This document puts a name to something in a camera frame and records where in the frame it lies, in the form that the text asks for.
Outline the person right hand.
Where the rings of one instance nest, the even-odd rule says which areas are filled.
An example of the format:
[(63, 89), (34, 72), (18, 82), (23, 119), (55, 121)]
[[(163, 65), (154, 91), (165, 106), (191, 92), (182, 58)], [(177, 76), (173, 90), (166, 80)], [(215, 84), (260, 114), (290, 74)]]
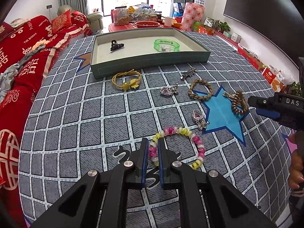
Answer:
[(289, 141), (296, 144), (297, 149), (292, 152), (288, 184), (294, 196), (303, 196), (303, 131), (290, 135)]

